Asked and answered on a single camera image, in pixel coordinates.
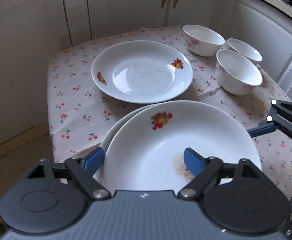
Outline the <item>white plate fruit print top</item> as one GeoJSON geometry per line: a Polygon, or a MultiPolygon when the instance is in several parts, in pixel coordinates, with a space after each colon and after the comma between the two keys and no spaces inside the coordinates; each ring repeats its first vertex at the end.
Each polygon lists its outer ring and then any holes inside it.
{"type": "Polygon", "coordinates": [[[102,184],[110,192],[180,191],[193,178],[183,161],[186,148],[261,166],[251,136],[228,113],[202,102],[172,101],[141,111],[119,129],[106,151],[102,184]]]}

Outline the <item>white plate fruit print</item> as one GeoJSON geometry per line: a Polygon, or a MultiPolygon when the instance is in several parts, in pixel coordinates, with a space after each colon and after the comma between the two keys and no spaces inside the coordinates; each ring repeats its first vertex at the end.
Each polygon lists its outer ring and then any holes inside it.
{"type": "Polygon", "coordinates": [[[193,178],[183,161],[186,148],[261,166],[251,136],[228,113],[202,102],[172,101],[141,111],[119,129],[106,151],[102,184],[110,192],[180,191],[193,178]]]}
{"type": "Polygon", "coordinates": [[[92,79],[106,95],[128,103],[165,102],[184,93],[193,80],[190,62],[178,50],[155,41],[127,41],[102,51],[92,79]]]}

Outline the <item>white plate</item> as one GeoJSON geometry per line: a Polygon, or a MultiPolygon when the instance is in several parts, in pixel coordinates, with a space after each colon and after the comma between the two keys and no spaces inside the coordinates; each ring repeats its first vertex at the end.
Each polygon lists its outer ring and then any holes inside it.
{"type": "MultiPolygon", "coordinates": [[[[134,117],[135,115],[137,115],[139,112],[153,106],[156,104],[152,104],[152,105],[146,105],[143,107],[140,107],[132,112],[130,112],[129,114],[125,115],[124,117],[122,117],[119,121],[117,121],[112,128],[107,132],[105,138],[103,139],[102,143],[100,144],[100,147],[104,150],[104,153],[106,155],[106,152],[109,148],[109,145],[112,141],[112,139],[114,138],[114,136],[117,134],[117,132],[121,129],[121,127],[128,122],[132,117],[134,117]]],[[[93,175],[93,178],[99,182],[102,183],[102,178],[103,178],[103,165],[97,170],[97,172],[93,175]]]]}

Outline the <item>white kitchen cabinets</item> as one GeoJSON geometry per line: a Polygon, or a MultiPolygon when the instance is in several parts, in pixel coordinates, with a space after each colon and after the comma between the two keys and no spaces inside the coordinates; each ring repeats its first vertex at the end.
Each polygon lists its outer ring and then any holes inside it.
{"type": "Polygon", "coordinates": [[[75,57],[71,89],[53,89],[49,110],[47,72],[62,79],[55,53],[91,40],[136,30],[186,23],[209,25],[216,0],[0,0],[0,145],[53,117],[66,114],[78,126],[82,114],[97,126],[100,108],[89,76],[92,53],[75,57]]]}

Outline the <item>white bowl pink flowers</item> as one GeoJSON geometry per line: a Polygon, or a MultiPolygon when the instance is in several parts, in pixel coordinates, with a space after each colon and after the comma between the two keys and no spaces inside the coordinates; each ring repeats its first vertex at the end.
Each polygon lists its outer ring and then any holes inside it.
{"type": "Polygon", "coordinates": [[[215,78],[219,85],[234,95],[245,95],[262,84],[259,69],[243,55],[226,49],[216,53],[215,78]]]}
{"type": "Polygon", "coordinates": [[[214,56],[225,43],[219,33],[201,25],[185,25],[183,31],[186,48],[199,56],[214,56]]]}

